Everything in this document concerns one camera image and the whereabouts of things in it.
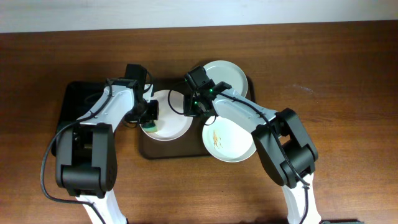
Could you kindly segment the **green yellow sponge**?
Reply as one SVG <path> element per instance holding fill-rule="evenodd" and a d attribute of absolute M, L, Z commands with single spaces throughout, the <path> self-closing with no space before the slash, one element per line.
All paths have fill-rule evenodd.
<path fill-rule="evenodd" d="M 158 131 L 157 126 L 153 120 L 146 122 L 144 124 L 141 124 L 141 128 L 143 131 L 147 133 L 155 133 Z"/>

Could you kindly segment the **pink plate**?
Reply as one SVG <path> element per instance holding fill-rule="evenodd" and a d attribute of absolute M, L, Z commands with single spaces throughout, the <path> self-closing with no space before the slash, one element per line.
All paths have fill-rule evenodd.
<path fill-rule="evenodd" d="M 170 108 L 168 95 L 169 90 L 159 90 L 152 97 L 159 102 L 159 118 L 154 120 L 158 131 L 144 133 L 157 141 L 171 141 L 183 136 L 193 122 L 192 117 L 179 115 Z"/>

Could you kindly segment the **white cream plate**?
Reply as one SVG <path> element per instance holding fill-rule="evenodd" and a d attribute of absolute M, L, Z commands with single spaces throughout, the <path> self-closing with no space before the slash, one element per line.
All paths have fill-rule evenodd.
<path fill-rule="evenodd" d="M 202 140 L 206 150 L 223 162 L 241 162 L 256 152 L 252 136 L 222 117 L 212 116 L 205 121 Z"/>

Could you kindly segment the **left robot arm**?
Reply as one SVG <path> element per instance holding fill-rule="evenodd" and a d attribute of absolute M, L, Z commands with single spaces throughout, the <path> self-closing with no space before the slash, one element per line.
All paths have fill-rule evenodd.
<path fill-rule="evenodd" d="M 140 122 L 148 114 L 152 87 L 137 79 L 110 79 L 95 102 L 55 141 L 55 179 L 93 223 L 127 223 L 113 187 L 118 163 L 114 132 L 125 116 Z"/>

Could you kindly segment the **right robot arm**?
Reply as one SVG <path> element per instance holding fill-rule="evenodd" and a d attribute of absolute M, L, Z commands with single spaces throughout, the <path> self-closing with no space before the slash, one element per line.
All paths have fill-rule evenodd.
<path fill-rule="evenodd" d="M 288 222 L 321 223 L 313 191 L 318 152 L 296 112 L 264 108 L 225 82 L 187 85 L 184 112 L 226 118 L 251 134 L 265 172 L 282 187 Z"/>

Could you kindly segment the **brown serving tray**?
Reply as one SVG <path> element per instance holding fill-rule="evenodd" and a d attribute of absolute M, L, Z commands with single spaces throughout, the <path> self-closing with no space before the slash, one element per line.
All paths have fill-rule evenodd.
<path fill-rule="evenodd" d="M 256 102 L 252 80 L 250 78 L 247 78 L 247 80 L 248 92 L 245 97 Z M 177 86 L 177 83 L 181 81 L 183 81 L 182 78 L 155 79 L 154 91 L 172 89 L 183 94 L 189 93 L 190 89 L 186 84 Z M 214 118 L 204 117 L 203 115 L 193 117 L 192 124 L 188 131 L 179 138 L 171 141 L 158 141 L 152 139 L 139 128 L 138 150 L 142 157 L 149 160 L 210 156 L 210 153 L 203 144 L 201 135 L 203 127 L 210 127 L 204 124 L 210 124 L 212 121 L 214 121 Z"/>

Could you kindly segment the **black tray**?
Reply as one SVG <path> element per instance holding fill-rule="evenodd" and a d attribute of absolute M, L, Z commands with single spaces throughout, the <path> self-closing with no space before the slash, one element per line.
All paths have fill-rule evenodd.
<path fill-rule="evenodd" d="M 88 112 L 103 94 L 105 84 L 73 81 L 69 83 L 63 97 L 56 133 L 67 124 Z"/>

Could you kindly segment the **light blue-grey plate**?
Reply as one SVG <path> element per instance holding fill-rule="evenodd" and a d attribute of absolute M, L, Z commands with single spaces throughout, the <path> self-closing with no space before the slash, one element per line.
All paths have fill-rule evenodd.
<path fill-rule="evenodd" d="M 236 64 L 225 60 L 216 60 L 207 63 L 204 69 L 215 84 L 225 82 L 230 84 L 240 95 L 247 95 L 249 86 L 246 74 Z"/>

